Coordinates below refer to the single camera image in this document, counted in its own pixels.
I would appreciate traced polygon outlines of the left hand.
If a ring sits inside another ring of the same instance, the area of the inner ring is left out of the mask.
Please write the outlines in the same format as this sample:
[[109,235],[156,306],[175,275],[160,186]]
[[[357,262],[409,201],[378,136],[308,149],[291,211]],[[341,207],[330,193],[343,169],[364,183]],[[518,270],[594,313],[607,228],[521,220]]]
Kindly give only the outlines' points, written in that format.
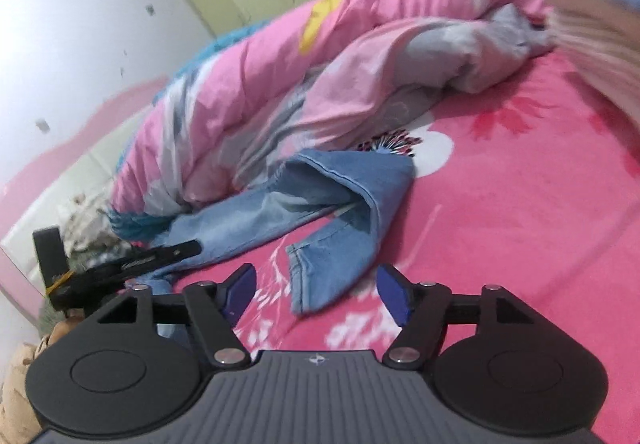
[[11,357],[1,386],[1,443],[24,444],[41,431],[32,404],[26,394],[26,375],[35,359],[74,327],[71,320],[59,321],[50,334],[35,346],[22,343]]

